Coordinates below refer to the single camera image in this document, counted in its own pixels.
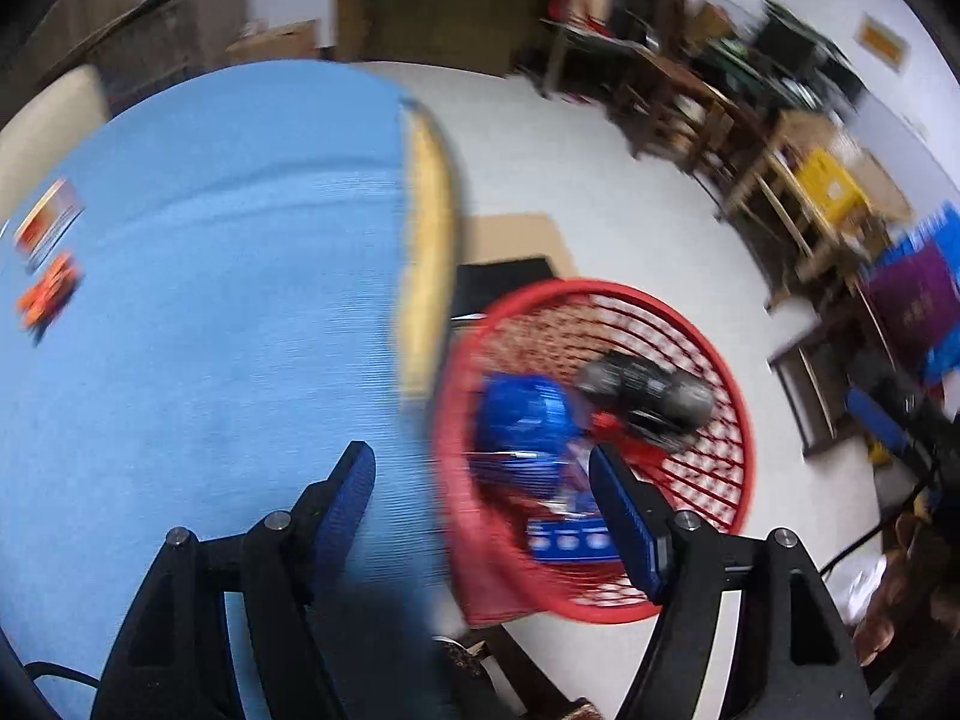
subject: silver screw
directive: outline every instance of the silver screw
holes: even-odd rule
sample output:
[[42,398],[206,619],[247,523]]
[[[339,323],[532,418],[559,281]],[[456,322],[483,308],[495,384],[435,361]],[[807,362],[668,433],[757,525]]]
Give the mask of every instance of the silver screw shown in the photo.
[[181,547],[189,541],[190,532],[186,528],[181,528],[181,526],[176,526],[176,528],[171,528],[167,531],[167,538],[164,539],[172,547]]
[[683,512],[674,514],[673,521],[685,531],[695,531],[701,525],[700,518],[689,509],[684,509]]
[[797,534],[786,528],[777,528],[776,531],[774,531],[774,541],[781,547],[786,547],[787,549],[795,547],[800,543]]
[[264,517],[263,524],[268,531],[285,531],[290,527],[290,512],[270,512]]

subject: orange object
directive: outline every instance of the orange object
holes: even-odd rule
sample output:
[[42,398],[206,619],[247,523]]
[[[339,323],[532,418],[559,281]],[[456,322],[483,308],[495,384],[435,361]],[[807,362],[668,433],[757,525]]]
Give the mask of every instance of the orange object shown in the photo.
[[79,280],[80,271],[74,266],[73,257],[65,252],[56,255],[40,281],[16,301],[16,309],[23,314],[24,328],[41,328],[56,317]]

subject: wire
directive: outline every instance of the wire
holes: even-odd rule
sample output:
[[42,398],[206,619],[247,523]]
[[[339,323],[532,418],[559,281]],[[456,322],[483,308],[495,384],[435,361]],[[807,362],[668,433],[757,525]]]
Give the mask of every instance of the wire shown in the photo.
[[[920,445],[914,445],[915,450],[920,452],[920,454],[926,455],[930,459],[928,452],[923,449]],[[901,507],[894,512],[894,514],[889,514],[888,517],[881,519],[874,527],[870,528],[867,533],[864,533],[863,536],[858,538],[854,543],[851,543],[849,546],[844,547],[840,552],[838,552],[834,557],[832,557],[823,568],[820,569],[820,576],[823,579],[827,579],[827,575],[834,570],[838,562],[841,562],[845,557],[851,555],[851,553],[856,552],[860,547],[870,541],[871,538],[877,535],[884,528],[888,528],[896,522],[896,519],[910,507],[913,506],[913,502],[917,499],[917,496],[922,493],[926,488],[930,486],[930,483],[933,481],[934,476],[940,473],[940,460],[934,456],[930,461],[930,470],[923,476],[923,479],[920,479],[920,482],[917,483],[913,490],[910,490],[910,494],[904,498],[904,502],[901,504]]]
[[48,664],[47,661],[33,661],[31,664],[24,665],[23,670],[34,682],[40,677],[59,677],[63,680],[89,685],[90,688],[94,689],[100,687],[100,680],[83,673],[83,671],[75,671],[59,664]]

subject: floor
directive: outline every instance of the floor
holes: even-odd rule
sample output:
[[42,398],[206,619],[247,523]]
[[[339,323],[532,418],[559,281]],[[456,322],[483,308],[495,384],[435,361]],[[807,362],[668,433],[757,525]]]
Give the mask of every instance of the floor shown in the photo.
[[[760,273],[733,229],[714,220],[713,201],[696,181],[654,157],[635,161],[601,109],[543,100],[525,79],[394,63],[368,69],[405,86],[438,118],[458,152],[467,213],[552,215],[580,274],[656,295],[712,341],[743,392],[757,442],[746,535],[789,527],[822,565],[877,522],[862,442],[807,463],[766,364],[809,327],[812,309],[789,302],[766,314]],[[697,718],[717,716],[736,603],[728,593]],[[438,601],[437,625],[460,632],[452,598]],[[653,626],[654,620],[594,626],[541,613],[508,627],[569,698],[586,696],[613,718]]]

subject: blue tablecloth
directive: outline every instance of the blue tablecloth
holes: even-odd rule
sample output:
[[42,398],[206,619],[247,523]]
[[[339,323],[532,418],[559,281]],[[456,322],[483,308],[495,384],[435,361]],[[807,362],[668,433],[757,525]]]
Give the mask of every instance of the blue tablecloth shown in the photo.
[[[419,642],[442,562],[392,336],[403,105],[341,65],[219,71],[94,133],[11,220],[56,177],[85,204],[56,249],[83,282],[37,346],[13,309],[35,277],[0,239],[0,625],[23,661],[99,675],[170,527],[246,531],[362,439],[377,483],[346,580],[365,591],[322,610],[319,636],[349,709],[434,712]],[[245,643],[248,717],[265,716]],[[92,690],[40,684],[86,717]]]

